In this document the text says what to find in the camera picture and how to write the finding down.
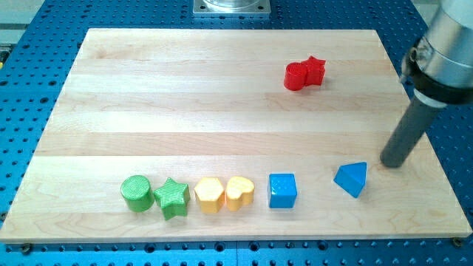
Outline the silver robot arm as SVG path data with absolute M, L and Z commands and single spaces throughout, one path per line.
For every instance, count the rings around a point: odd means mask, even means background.
M 444 0 L 429 29 L 405 55 L 402 78 L 415 96 L 442 104 L 472 102 L 472 0 Z

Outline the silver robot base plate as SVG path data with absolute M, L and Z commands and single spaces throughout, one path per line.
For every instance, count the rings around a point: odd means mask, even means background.
M 193 14 L 269 14 L 270 0 L 193 0 Z

